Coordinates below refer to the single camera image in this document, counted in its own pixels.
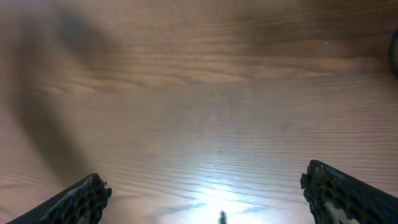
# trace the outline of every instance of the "small black object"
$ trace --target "small black object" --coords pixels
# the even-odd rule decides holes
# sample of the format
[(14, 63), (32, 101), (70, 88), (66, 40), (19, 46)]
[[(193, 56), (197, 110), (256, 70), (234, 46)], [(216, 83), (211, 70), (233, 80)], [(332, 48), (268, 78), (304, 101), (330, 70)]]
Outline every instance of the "small black object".
[(224, 211), (220, 211), (220, 218), (218, 219), (218, 224), (226, 224), (226, 214)]
[(388, 61), (391, 71), (398, 77), (398, 29), (391, 37), (388, 47)]

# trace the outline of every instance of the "black corner object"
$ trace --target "black corner object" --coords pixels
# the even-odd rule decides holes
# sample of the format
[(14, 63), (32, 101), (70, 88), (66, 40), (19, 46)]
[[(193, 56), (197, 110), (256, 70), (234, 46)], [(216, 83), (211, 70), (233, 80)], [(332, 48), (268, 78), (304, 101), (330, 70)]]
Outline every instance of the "black corner object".
[(388, 47), (388, 61), (391, 71), (398, 77), (398, 29), (391, 37)]

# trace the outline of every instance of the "black honeycomb texture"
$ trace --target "black honeycomb texture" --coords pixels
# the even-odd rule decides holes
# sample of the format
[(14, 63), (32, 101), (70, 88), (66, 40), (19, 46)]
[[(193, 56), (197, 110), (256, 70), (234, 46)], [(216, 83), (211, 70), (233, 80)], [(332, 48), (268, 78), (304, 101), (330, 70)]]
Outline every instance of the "black honeycomb texture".
[(68, 192), (36, 224), (77, 224), (80, 219), (85, 220), (80, 223), (97, 224), (112, 194), (112, 189), (105, 186), (99, 177), (90, 177)]
[[(310, 164), (307, 174), (303, 174), (301, 180), (302, 188), (305, 189), (304, 197), (310, 203), (316, 224), (333, 224), (326, 202), (342, 209), (347, 219), (355, 219), (360, 224), (398, 223), (398, 207), (391, 207), (390, 203), (378, 197), (380, 194), (385, 197), (384, 192), (326, 164), (319, 162), (318, 165)], [(389, 197), (389, 201), (397, 202), (393, 196)]]

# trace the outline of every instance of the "wooden surface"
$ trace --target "wooden surface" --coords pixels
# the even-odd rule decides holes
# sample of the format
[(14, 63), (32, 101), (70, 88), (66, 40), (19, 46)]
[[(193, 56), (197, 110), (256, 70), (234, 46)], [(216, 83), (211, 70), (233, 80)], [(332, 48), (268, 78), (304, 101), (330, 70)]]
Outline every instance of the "wooden surface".
[(395, 1), (18, 3), (0, 222), (91, 172), (114, 192), (103, 223), (313, 223), (310, 159), (398, 196)]

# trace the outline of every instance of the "dark object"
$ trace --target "dark object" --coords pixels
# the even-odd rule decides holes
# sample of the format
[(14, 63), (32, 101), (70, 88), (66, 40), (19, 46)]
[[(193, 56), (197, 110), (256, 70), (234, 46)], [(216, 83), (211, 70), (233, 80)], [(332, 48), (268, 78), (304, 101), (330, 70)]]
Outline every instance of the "dark object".
[(220, 212), (220, 218), (218, 219), (218, 224), (226, 224), (226, 214), (224, 211)]
[(398, 29), (394, 32), (390, 40), (388, 61), (392, 72), (398, 77)]
[(300, 179), (316, 224), (398, 223), (398, 198), (312, 160)]
[(112, 194), (105, 186), (98, 174), (90, 174), (8, 224), (97, 224)]

